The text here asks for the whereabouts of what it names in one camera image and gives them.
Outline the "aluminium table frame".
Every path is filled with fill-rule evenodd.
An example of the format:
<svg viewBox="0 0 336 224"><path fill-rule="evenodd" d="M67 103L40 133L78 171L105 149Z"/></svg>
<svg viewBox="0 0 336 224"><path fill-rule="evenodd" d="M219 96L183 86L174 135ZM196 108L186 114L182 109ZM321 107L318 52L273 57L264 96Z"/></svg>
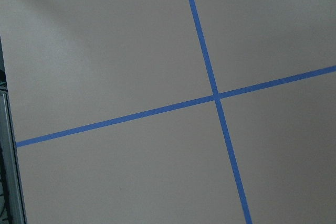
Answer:
<svg viewBox="0 0 336 224"><path fill-rule="evenodd" d="M1 223L27 223L1 52Z"/></svg>

